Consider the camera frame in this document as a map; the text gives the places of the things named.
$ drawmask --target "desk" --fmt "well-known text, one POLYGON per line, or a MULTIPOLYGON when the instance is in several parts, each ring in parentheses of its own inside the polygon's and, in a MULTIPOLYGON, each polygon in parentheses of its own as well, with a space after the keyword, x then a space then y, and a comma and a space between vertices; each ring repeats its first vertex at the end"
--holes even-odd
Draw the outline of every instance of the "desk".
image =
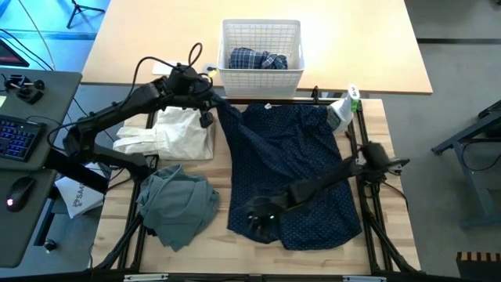
MULTIPOLYGON (((363 100, 369 139, 381 143, 388 155, 393 156, 390 133, 380 99, 363 100)), ((279 241, 260 244, 226 229, 231 194, 231 156, 224 132, 216 119, 214 159, 211 161, 183 161, 188 174, 204 174, 221 195, 221 204, 214 221, 197 235, 193 242, 178 252, 164 248, 157 237, 145 239, 141 272, 169 273, 267 273, 267 274, 368 274, 366 241, 363 233, 339 248, 323 251, 288 251, 279 241)), ((124 126, 144 128, 146 115, 135 116, 124 126)), ((343 133, 336 134, 342 157, 351 155, 350 142, 343 133)), ((159 168, 178 162, 161 161, 159 168)), ((128 178, 120 174, 112 183, 128 178)), ((398 177, 388 175, 388 183, 402 188, 398 177)), ((353 194, 357 197, 354 178, 350 179, 353 194)), ((106 195, 103 213, 94 241, 94 262, 101 262, 117 243, 125 227, 133 183, 117 186, 106 195)), ((419 269, 416 247, 404 199, 391 189, 381 187, 387 235, 411 266, 419 269)), ((355 198, 359 210, 359 199, 355 198)), ((136 237, 131 240, 129 260, 135 250, 136 237)), ((379 240, 374 240, 380 266, 383 259, 379 240)))
MULTIPOLYGON (((7 78, 11 74, 23 74, 31 81, 41 79, 45 83, 44 96, 34 105, 29 105, 15 97, 14 91, 3 92, 2 95, 7 96, 7 99, 0 107, 0 114, 15 118, 27 118, 32 115, 38 115, 51 118, 59 123, 63 122, 71 100, 77 91, 78 83, 81 80, 80 74, 59 71, 49 72, 2 68, 0 69, 0 73, 4 74, 7 78)), ((50 147, 45 138, 51 130, 58 126, 53 121, 39 117, 33 117, 31 120, 47 124, 47 129, 35 152, 33 152, 27 163, 16 161, 15 165, 20 171, 0 170, 0 199, 2 199, 2 203, 0 204, 0 221, 4 226, 0 232, 0 250, 4 254, 0 255, 0 267, 15 267, 21 262, 26 246, 56 177, 56 172, 52 170, 32 172, 31 177, 35 178, 37 183, 31 191, 26 206, 19 212, 10 212, 5 208, 3 201, 11 185, 18 178, 29 174, 27 170, 30 169, 31 163, 43 163, 47 159, 50 147)), ((55 139, 56 134, 53 134, 51 141, 54 142, 55 139)), ((0 161, 2 162, 2 166, 8 162, 5 159, 0 159, 0 161)))
MULTIPOLYGON (((83 71, 85 84, 132 83, 144 56, 187 61, 195 42, 204 51, 194 67, 217 63, 222 20, 301 21, 305 72, 299 89, 431 94, 403 0, 111 1, 83 71)), ((157 78, 142 64, 137 82, 157 78)), ((219 77, 214 85, 221 86, 219 77)))

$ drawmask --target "gray t-shirt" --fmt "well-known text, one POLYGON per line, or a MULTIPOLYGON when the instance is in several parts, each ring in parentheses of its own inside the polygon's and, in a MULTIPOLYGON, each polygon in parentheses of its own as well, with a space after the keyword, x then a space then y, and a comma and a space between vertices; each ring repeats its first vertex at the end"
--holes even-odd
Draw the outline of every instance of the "gray t-shirt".
POLYGON ((188 245, 215 217, 219 193, 203 175, 186 175, 180 164, 162 168, 141 184, 136 201, 143 224, 174 251, 188 245))

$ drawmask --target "dotted fabric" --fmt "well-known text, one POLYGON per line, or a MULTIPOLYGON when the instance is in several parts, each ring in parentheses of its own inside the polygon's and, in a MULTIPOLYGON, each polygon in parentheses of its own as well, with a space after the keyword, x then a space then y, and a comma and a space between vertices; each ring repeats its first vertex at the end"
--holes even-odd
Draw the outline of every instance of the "dotted fabric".
POLYGON ((325 107, 286 105, 266 110, 254 104, 240 113, 223 102, 218 116, 232 155, 229 230, 262 243, 281 240, 290 250, 335 248, 362 231, 348 181, 282 214, 268 240, 249 230, 245 209, 238 208, 254 196, 273 195, 285 185, 340 164, 325 107))

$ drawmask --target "white bag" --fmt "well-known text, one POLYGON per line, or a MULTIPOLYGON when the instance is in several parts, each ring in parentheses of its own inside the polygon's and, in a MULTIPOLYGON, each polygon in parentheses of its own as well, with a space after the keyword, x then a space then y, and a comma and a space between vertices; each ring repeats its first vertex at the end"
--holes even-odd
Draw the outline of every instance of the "white bag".
POLYGON ((161 160, 210 160, 214 157, 214 125, 200 127, 198 110, 159 110, 152 129, 120 128, 113 149, 126 154, 158 154, 161 160))
MULTIPOLYGON (((85 167, 93 169, 95 173, 104 177, 103 170, 98 164, 90 163, 85 167)), ((70 219, 103 205, 103 193, 67 177, 57 180, 56 187, 66 203, 70 219)))

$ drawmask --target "black stand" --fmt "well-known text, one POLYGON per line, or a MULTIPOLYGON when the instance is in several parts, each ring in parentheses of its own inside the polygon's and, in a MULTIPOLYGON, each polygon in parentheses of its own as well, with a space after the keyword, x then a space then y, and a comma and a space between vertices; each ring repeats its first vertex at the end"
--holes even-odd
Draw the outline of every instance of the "black stand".
POLYGON ((84 12, 86 10, 97 11, 97 12, 101 12, 101 13, 106 12, 103 9, 93 8, 93 7, 87 7, 87 6, 84 6, 84 5, 78 5, 75 2, 75 0, 71 0, 71 3, 73 3, 74 8, 73 8, 73 12, 71 13, 70 20, 68 20, 68 24, 66 25, 67 29, 71 28, 71 22, 73 21, 73 18, 75 17, 75 15, 78 14, 78 13, 82 13, 82 12, 84 12))

